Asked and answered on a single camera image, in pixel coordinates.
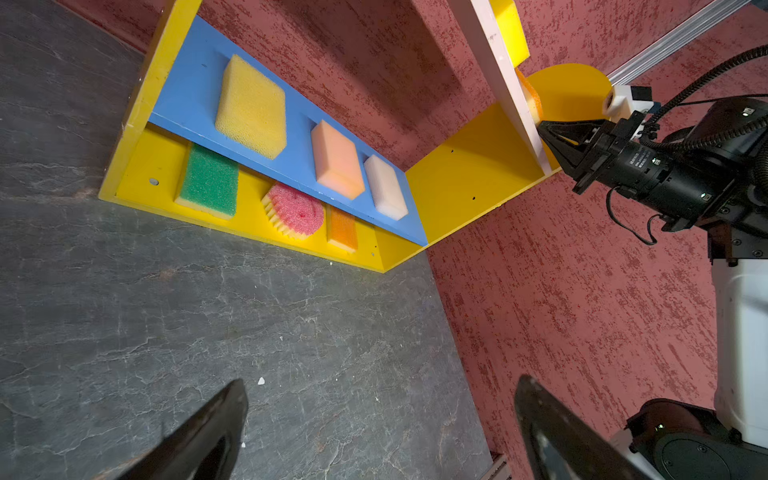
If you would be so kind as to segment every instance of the white sponge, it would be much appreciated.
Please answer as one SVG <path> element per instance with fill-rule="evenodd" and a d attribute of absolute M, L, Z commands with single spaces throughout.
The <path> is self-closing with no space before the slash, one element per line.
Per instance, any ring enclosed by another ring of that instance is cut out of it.
<path fill-rule="evenodd" d="M 371 155 L 363 166 L 368 175 L 373 204 L 378 212 L 393 220 L 400 220 L 407 215 L 406 199 L 402 196 L 400 183 L 392 165 L 376 155 Z"/>

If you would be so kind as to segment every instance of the marble surface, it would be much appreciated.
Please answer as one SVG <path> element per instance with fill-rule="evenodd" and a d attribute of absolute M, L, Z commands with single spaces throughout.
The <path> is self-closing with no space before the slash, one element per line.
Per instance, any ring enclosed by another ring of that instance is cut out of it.
<path fill-rule="evenodd" d="M 234 478 L 482 475 L 424 254 L 381 275 L 97 200 L 141 56 L 45 0 L 0 36 L 0 478 L 112 478 L 238 377 Z"/>

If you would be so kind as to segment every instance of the black cable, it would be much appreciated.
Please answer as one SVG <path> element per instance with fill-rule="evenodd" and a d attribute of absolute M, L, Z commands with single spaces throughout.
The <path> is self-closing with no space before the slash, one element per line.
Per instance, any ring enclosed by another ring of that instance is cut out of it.
<path fill-rule="evenodd" d="M 681 128 L 680 130 L 675 130 L 671 134 L 664 137 L 661 143 L 666 144 L 671 141 L 683 140 L 694 129 L 694 127 L 695 125 L 691 125 L 690 127 L 685 127 L 685 128 Z"/>
<path fill-rule="evenodd" d="M 730 140 L 731 138 L 746 135 L 759 128 L 768 127 L 768 115 L 766 115 L 764 117 L 757 118 L 756 120 L 753 120 L 742 127 L 731 128 L 730 130 L 717 132 L 695 141 L 682 141 L 679 143 L 664 144 L 657 143 L 651 139 L 656 138 L 656 132 L 659 129 L 658 121 L 670 110 L 680 106 L 683 100 L 690 97 L 696 90 L 702 88 L 705 84 L 717 78 L 718 75 L 729 71 L 731 68 L 741 65 L 742 63 L 746 63 L 750 60 L 754 60 L 755 58 L 764 57 L 766 55 L 768 55 L 768 45 L 761 45 L 760 47 L 752 48 L 751 50 L 747 50 L 732 58 L 729 58 L 715 68 L 709 70 L 707 73 L 701 75 L 693 83 L 685 87 L 679 94 L 675 95 L 672 100 L 668 101 L 648 120 L 648 122 L 646 122 L 640 137 L 640 143 L 646 147 L 656 148 L 658 150 L 687 151 L 717 145 L 723 143 L 724 141 Z"/>
<path fill-rule="evenodd" d="M 763 195 L 768 195 L 768 138 L 763 141 L 763 144 L 757 151 L 753 174 L 755 185 L 757 185 Z"/>
<path fill-rule="evenodd" d="M 696 100 L 696 101 L 685 101 L 681 104 L 678 104 L 678 107 L 684 107 L 686 105 L 698 105 L 698 104 L 710 104 L 715 101 L 720 100 L 732 100 L 734 98 L 762 98 L 762 97 L 768 97 L 768 94 L 744 94 L 744 95 L 731 95 L 730 97 L 720 97 L 720 98 L 709 98 L 707 100 Z"/>
<path fill-rule="evenodd" d="M 649 247 L 652 247 L 653 245 L 656 245 L 656 243 L 658 243 L 658 240 L 656 240 L 656 237 L 654 237 L 654 234 L 653 234 L 653 232 L 651 232 L 651 231 L 650 231 L 650 223 L 651 223 L 651 222 L 654 220 L 654 218 L 657 218 L 657 217 L 658 217 L 658 218 L 661 218 L 661 214 L 655 214 L 655 215 L 653 215 L 651 218 L 649 218 L 649 219 L 648 219 L 648 223 L 646 224 L 646 227 L 648 228 L 648 236 L 650 237 L 650 240 L 645 240 L 643 237 L 641 237 L 641 236 L 640 236 L 640 234 L 639 234 L 639 233 L 637 233 L 636 231 L 632 230 L 630 227 L 627 227 L 626 225 L 624 225 L 622 222 L 620 222 L 620 221 L 619 221 L 619 219 L 617 219 L 617 218 L 616 218 L 616 215 L 614 215 L 614 211 L 613 211 L 613 209 L 611 208 L 611 195 L 613 194 L 614 190 L 616 190 L 616 189 L 617 189 L 617 188 L 619 188 L 619 187 L 620 187 L 620 185 L 619 185 L 619 186 L 616 186 L 616 187 L 613 187 L 613 188 L 611 188 L 611 189 L 608 191 L 607 195 L 605 196 L 605 208 L 606 208 L 606 210 L 608 210 L 608 216 L 609 216 L 609 217 L 611 218 L 611 220 L 613 220 L 613 221 L 614 221 L 614 222 L 615 222 L 615 223 L 616 223 L 616 224 L 617 224 L 619 227 L 621 227 L 621 228 L 624 228 L 624 229 L 627 229 L 627 230 L 629 230 L 630 232 L 632 232 L 632 234 L 633 234 L 633 235 L 635 235 L 639 241 L 641 241 L 641 242 L 645 243 L 645 244 L 646 244 L 646 245 L 648 245 Z"/>

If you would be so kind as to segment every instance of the yellow panel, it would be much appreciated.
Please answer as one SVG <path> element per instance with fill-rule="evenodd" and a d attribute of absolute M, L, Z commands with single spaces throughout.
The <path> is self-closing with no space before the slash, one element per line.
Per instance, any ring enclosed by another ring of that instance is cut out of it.
<path fill-rule="evenodd" d="M 599 70 L 555 65 L 528 80 L 541 98 L 545 120 L 603 118 L 602 103 L 611 83 Z M 549 162 L 555 172 L 560 170 L 551 154 Z M 406 176 L 430 245 L 546 178 L 498 104 L 466 124 Z M 377 235 L 384 270 L 424 250 L 382 230 Z"/>
<path fill-rule="evenodd" d="M 325 226 L 306 240 L 290 239 L 275 230 L 261 204 L 261 199 L 274 184 L 274 180 L 245 167 L 240 168 L 237 212 L 232 220 L 223 220 L 176 204 L 174 198 L 177 185 L 182 180 L 188 144 L 183 138 L 149 124 L 124 172 L 117 192 L 118 202 L 329 260 L 383 271 L 376 232 L 368 223 L 356 222 L 359 245 L 355 253 L 347 253 L 329 245 Z"/>
<path fill-rule="evenodd" d="M 104 176 L 98 196 L 114 201 L 114 194 L 123 172 L 134 153 L 157 98 L 174 66 L 176 55 L 187 37 L 202 0 L 167 0 L 163 15 L 157 24 L 144 64 L 139 71 L 138 83 L 130 97 L 123 117 L 123 131 L 114 148 L 109 168 Z"/>
<path fill-rule="evenodd" d="M 611 81 L 596 68 L 577 63 L 555 65 L 537 71 L 528 81 L 541 99 L 544 120 L 606 118 L 603 100 L 611 91 Z"/>
<path fill-rule="evenodd" d="M 496 17 L 498 29 L 502 33 L 504 45 L 507 47 L 512 64 L 517 67 L 523 60 L 531 56 L 528 43 L 525 42 L 523 25 L 520 22 L 518 6 L 512 0 L 491 0 L 493 15 Z"/>

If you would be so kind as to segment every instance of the pink sponge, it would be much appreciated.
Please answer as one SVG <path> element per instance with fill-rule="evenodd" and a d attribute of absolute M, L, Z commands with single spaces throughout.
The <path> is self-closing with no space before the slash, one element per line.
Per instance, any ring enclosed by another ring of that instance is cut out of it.
<path fill-rule="evenodd" d="M 266 216 L 283 235 L 304 240 L 323 226 L 323 203 L 283 184 L 274 184 L 261 200 Z"/>

